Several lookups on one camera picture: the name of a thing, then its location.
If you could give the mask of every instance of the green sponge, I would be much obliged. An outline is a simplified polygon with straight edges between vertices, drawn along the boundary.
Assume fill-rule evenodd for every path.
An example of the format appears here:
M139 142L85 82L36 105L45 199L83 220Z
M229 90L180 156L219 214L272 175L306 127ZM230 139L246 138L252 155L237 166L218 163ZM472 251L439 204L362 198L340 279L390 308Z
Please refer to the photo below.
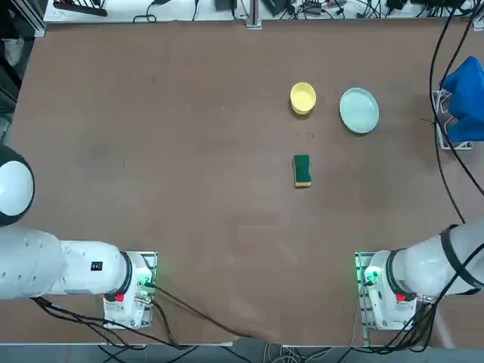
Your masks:
M307 188L311 186L311 162L309 155L294 155L294 186L296 188Z

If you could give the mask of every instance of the electronic equipment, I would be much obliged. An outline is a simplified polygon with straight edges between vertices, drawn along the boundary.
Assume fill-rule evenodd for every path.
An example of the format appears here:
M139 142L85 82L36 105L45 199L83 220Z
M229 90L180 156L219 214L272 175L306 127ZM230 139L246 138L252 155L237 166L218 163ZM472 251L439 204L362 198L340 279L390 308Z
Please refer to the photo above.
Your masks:
M303 2L304 12L307 14L321 15L321 2L319 0L305 0Z
M237 0L215 0L217 11L233 11L237 9Z
M262 0L267 9L271 12L273 16L284 11L284 9L289 8L294 0Z

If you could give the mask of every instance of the table surface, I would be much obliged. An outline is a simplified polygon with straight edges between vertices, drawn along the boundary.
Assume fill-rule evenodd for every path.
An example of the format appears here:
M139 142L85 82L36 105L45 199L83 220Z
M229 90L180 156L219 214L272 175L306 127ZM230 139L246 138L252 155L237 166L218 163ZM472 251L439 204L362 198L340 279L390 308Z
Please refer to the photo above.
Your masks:
M159 284L244 333L347 345L357 300L354 252L406 247L458 221L427 121L442 24L51 26L35 43L11 133L11 146L36 175L36 198L21 225L61 239L157 250ZM463 30L462 22L451 25L436 79ZM456 64L469 54L484 59L482 37L470 32ZM318 97L305 119L290 111L298 81L310 82ZM353 86L380 106L378 127L363 137L338 115L341 94ZM481 150L462 153L480 181ZM309 189L293 187L294 154L311 157ZM478 192L451 157L442 160L465 216L481 215ZM92 296L55 301L101 313ZM234 339L159 301L178 341ZM100 341L28 300L0 307L2 342ZM481 307L482 295L448 298L434 344L482 348ZM166 336L159 319L149 331ZM371 339L383 343L388 335L372 332Z

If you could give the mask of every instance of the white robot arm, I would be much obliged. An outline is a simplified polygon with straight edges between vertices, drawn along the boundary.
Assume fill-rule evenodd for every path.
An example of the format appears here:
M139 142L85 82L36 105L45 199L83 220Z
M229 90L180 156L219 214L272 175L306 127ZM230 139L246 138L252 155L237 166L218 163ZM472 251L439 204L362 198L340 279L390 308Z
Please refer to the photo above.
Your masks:
M140 328L150 321L144 283L153 277L138 252L99 241L58 240L28 228L0 228L0 299L102 295L105 319Z
M463 262L484 243L484 219L451 226L407 249L379 251L365 269L374 319L379 329L403 328L415 313L417 296L436 298L457 271L446 295L480 289L484 281L484 251L462 269Z

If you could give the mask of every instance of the yellow bowl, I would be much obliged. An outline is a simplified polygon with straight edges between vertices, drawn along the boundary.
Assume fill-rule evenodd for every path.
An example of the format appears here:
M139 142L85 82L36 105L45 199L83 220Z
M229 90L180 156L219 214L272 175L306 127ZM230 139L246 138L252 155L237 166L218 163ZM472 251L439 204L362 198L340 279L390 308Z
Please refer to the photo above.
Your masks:
M306 115L315 103L316 91L309 83L296 83L290 90L290 104L299 115Z

